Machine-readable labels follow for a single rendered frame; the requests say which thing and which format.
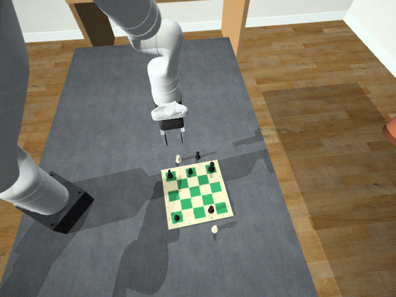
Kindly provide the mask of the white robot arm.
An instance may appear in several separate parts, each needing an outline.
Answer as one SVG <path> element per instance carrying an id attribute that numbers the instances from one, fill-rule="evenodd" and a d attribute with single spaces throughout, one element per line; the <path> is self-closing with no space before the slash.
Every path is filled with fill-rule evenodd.
<path id="1" fill-rule="evenodd" d="M 126 32 L 134 49 L 165 57 L 149 62 L 148 76 L 157 92 L 174 90 L 183 43 L 179 24 L 163 19 L 155 0 L 92 1 Z M 17 144 L 28 78 L 28 53 L 13 2 L 0 0 L 0 199 L 52 215 L 66 206 L 69 192 Z"/>

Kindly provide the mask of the green and cream chessboard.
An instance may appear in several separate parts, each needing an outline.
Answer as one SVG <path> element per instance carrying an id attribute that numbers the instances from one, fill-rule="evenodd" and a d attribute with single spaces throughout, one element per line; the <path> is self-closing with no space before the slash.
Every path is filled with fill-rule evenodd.
<path id="1" fill-rule="evenodd" d="M 233 216 L 218 161 L 212 161 L 213 173 L 208 171 L 210 162 L 161 171 L 169 230 Z M 188 174 L 189 168 L 193 174 Z M 214 213 L 208 213 L 211 205 Z M 174 220 L 175 215 L 179 221 Z"/>

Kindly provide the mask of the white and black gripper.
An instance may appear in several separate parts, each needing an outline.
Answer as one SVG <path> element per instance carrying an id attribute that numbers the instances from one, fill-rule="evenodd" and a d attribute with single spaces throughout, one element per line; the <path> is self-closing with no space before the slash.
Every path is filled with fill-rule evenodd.
<path id="1" fill-rule="evenodd" d="M 178 86 L 170 92 L 157 92 L 152 88 L 152 100 L 155 104 L 155 109 L 152 111 L 152 118 L 159 122 L 161 136 L 165 146 L 167 146 L 167 140 L 165 131 L 171 129 L 181 128 L 181 139 L 184 143 L 184 121 L 183 117 L 187 116 L 187 107 L 182 105 L 182 95 L 180 86 Z"/>

